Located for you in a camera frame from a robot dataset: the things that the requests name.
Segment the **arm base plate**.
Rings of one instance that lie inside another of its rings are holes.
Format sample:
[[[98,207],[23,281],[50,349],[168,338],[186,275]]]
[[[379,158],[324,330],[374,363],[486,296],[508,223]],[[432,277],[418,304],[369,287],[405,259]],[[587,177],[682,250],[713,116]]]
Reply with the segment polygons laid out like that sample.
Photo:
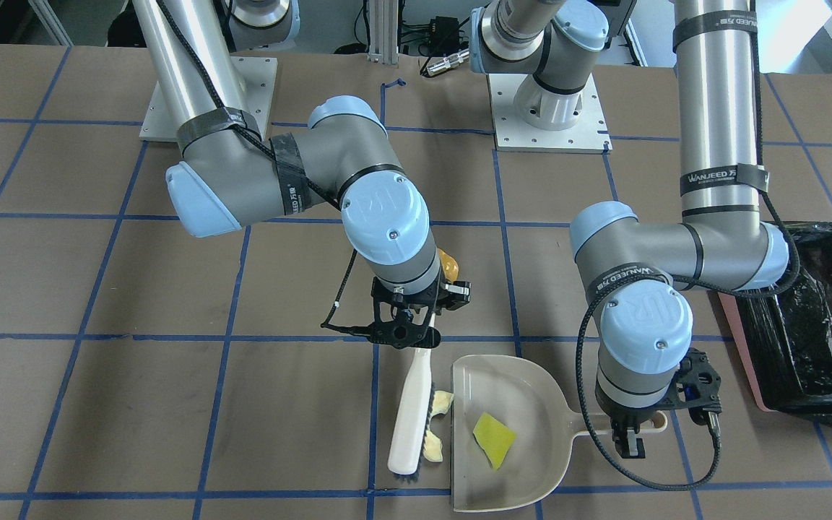
[[[499,151],[612,151],[592,76],[581,91],[571,95],[546,91],[529,74],[490,74],[487,79]]]
[[[261,135],[267,134],[269,116],[277,83],[278,60],[274,57],[232,56],[231,61],[238,75],[246,98],[244,111],[256,119]],[[143,118],[139,138],[146,142],[175,144],[178,125],[168,109],[164,92],[156,83]]]

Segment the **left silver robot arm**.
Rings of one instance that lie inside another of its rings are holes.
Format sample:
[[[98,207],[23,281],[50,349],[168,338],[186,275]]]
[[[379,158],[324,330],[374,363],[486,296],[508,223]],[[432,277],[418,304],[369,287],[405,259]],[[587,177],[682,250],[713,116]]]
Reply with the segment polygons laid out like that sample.
[[[677,1],[672,48],[679,85],[679,224],[649,224],[605,201],[569,226],[573,259],[601,337],[595,396],[619,455],[643,457],[638,429],[671,409],[690,348],[684,290],[755,297],[793,283],[796,249],[763,222],[768,174],[758,119],[757,19],[750,1]],[[610,24],[588,1],[492,1],[469,19],[471,68],[517,74],[513,119],[548,133],[594,108],[585,95]]]

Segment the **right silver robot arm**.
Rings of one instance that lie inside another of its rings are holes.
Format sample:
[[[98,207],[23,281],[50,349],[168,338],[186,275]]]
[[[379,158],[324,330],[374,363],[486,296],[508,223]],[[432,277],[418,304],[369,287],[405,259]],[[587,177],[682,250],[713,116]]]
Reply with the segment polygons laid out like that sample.
[[[166,188],[196,237],[231,233],[327,203],[341,214],[354,254],[374,273],[374,320],[325,329],[397,349],[433,349],[427,317],[465,306],[471,286],[443,272],[425,197],[406,176],[373,109],[358,97],[329,98],[307,129],[265,139],[248,80],[235,68],[209,1],[136,1],[181,161]]]

